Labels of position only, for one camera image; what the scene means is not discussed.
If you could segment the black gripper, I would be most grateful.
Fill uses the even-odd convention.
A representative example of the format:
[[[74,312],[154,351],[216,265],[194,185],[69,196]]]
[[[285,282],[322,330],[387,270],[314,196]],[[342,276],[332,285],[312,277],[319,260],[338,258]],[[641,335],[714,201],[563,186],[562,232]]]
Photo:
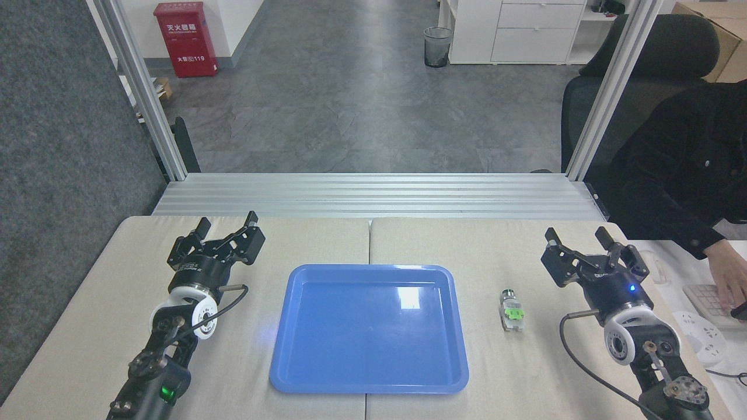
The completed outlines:
[[[603,269],[597,269],[590,256],[564,246],[553,227],[546,230],[544,237],[547,244],[540,261],[553,282],[560,288],[578,282],[590,309],[615,314],[633,306],[654,308],[642,286],[650,271],[635,246],[615,241],[600,226],[595,237],[606,250],[606,260]]]
[[[236,232],[224,239],[203,244],[211,223],[208,218],[202,217],[187,236],[177,237],[170,251],[167,263],[175,274],[168,290],[199,286],[208,291],[218,291],[227,285],[233,263],[253,265],[263,247],[265,236],[257,226],[258,221],[258,215],[249,212],[245,223]],[[202,250],[203,245],[205,255],[194,252]]]

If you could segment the person's hand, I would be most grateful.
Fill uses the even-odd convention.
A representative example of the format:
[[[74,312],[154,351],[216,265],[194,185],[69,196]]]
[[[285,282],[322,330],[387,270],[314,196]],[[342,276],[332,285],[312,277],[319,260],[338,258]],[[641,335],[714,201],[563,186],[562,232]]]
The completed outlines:
[[[726,312],[745,303],[746,261],[729,241],[721,239],[704,250],[718,301]]]

